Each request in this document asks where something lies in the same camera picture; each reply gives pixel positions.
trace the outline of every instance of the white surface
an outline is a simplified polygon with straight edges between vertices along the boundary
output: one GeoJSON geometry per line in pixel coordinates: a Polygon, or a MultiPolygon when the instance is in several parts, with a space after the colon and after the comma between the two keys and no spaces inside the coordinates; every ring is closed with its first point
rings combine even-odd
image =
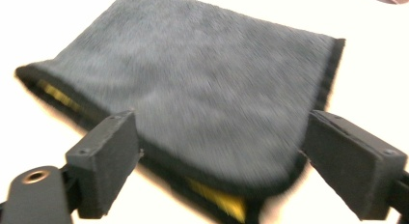
{"type": "MultiPolygon", "coordinates": [[[[34,167],[64,165],[84,134],[30,95],[14,69],[53,58],[115,0],[0,0],[0,201],[11,180],[34,167]]],[[[201,0],[252,17],[347,40],[329,111],[409,154],[409,5],[374,0],[201,0]]],[[[75,223],[212,223],[141,169],[128,178],[108,216],[75,223]]],[[[394,211],[386,222],[395,223],[394,211]]],[[[272,198],[262,223],[359,223],[308,168],[272,198]]]]}

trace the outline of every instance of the gray microfiber cloth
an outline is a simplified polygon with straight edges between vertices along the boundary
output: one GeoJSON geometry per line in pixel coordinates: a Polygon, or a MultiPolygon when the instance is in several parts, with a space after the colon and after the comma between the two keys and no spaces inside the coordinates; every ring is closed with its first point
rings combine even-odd
{"type": "Polygon", "coordinates": [[[262,200],[302,171],[308,114],[324,108],[342,48],[194,0],[117,0],[16,75],[86,128],[134,109],[147,165],[262,200]]]}

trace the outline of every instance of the black clamp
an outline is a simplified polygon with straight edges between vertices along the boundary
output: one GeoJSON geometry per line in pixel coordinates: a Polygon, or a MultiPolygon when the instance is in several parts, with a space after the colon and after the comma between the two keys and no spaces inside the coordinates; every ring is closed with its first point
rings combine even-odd
{"type": "Polygon", "coordinates": [[[409,219],[407,155],[347,120],[310,114],[302,151],[361,220],[383,220],[390,207],[409,219]]]}
{"type": "Polygon", "coordinates": [[[111,208],[139,160],[132,111],[110,116],[66,153],[61,170],[44,166],[16,177],[1,224],[70,224],[70,213],[101,218],[111,208]]]}

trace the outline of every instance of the screw hole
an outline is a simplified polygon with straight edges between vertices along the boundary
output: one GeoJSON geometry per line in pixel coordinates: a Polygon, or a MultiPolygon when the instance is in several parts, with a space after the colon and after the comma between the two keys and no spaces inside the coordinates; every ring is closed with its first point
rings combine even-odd
{"type": "Polygon", "coordinates": [[[80,154],[86,154],[88,152],[88,150],[80,150],[79,153],[80,154]]]}
{"type": "Polygon", "coordinates": [[[395,154],[394,150],[385,150],[384,154],[395,154]]]}
{"type": "Polygon", "coordinates": [[[33,172],[23,179],[23,183],[35,183],[44,180],[50,173],[48,171],[40,170],[33,172]]]}

